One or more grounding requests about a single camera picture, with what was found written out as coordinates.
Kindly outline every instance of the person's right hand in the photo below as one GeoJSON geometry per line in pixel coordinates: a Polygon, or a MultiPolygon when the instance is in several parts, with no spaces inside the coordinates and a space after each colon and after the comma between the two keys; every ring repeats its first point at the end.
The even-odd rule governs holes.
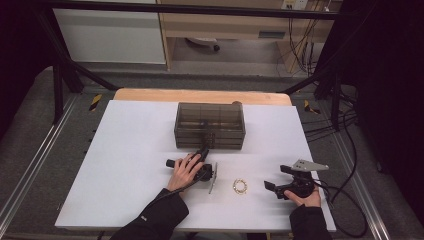
{"type": "Polygon", "coordinates": [[[284,195],[296,203],[297,206],[305,204],[305,207],[321,207],[321,197],[319,195],[318,186],[316,185],[311,195],[306,198],[301,198],[289,190],[284,191],[284,195]]]}

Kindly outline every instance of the black sleeve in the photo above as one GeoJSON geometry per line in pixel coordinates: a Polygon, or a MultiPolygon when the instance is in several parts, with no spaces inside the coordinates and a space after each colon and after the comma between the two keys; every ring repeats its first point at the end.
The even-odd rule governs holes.
{"type": "MultiPolygon", "coordinates": [[[[164,188],[158,196],[166,193],[169,191],[164,188]]],[[[178,193],[173,194],[145,208],[136,219],[117,231],[111,240],[167,240],[187,215],[187,205],[178,193]]]]}
{"type": "Polygon", "coordinates": [[[324,214],[320,207],[302,205],[290,214],[290,223],[295,240],[332,239],[327,231],[324,214]]]}

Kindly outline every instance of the transparent plastic box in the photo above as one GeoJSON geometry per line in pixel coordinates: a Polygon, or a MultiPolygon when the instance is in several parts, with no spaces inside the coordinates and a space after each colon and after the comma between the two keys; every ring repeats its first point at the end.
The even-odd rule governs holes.
{"type": "Polygon", "coordinates": [[[241,104],[179,103],[177,148],[241,149],[246,130],[241,104]]]}

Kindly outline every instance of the white tabletop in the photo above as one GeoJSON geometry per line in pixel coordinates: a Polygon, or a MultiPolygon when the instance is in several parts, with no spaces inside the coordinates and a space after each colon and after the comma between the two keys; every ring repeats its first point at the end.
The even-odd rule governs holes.
{"type": "MultiPolygon", "coordinates": [[[[165,187],[172,169],[167,159],[196,149],[177,149],[177,102],[110,101],[96,136],[61,209],[56,226],[70,230],[115,230],[137,217],[165,187]]],[[[312,161],[295,107],[243,105],[246,136],[242,150],[211,149],[206,163],[218,163],[218,177],[192,186],[184,200],[190,210],[176,230],[279,232],[290,229],[296,206],[277,199],[264,180],[289,184],[280,165],[312,161]],[[248,190],[238,195],[234,180],[248,190]]],[[[323,200],[327,228],[335,225],[323,200]]]]}

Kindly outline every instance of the gold bracelet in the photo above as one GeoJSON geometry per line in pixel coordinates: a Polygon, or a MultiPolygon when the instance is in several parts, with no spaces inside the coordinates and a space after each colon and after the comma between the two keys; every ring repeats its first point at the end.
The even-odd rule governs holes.
{"type": "Polygon", "coordinates": [[[234,191],[237,193],[237,194],[245,194],[246,192],[247,192],[247,183],[246,183],[246,181],[244,181],[243,179],[241,179],[241,178],[238,178],[238,179],[236,179],[235,181],[234,181],[234,183],[233,183],[233,189],[234,189],[234,191]],[[243,187],[243,189],[238,189],[237,188],[237,184],[238,183],[243,183],[243,185],[244,185],[244,187],[243,187]]]}

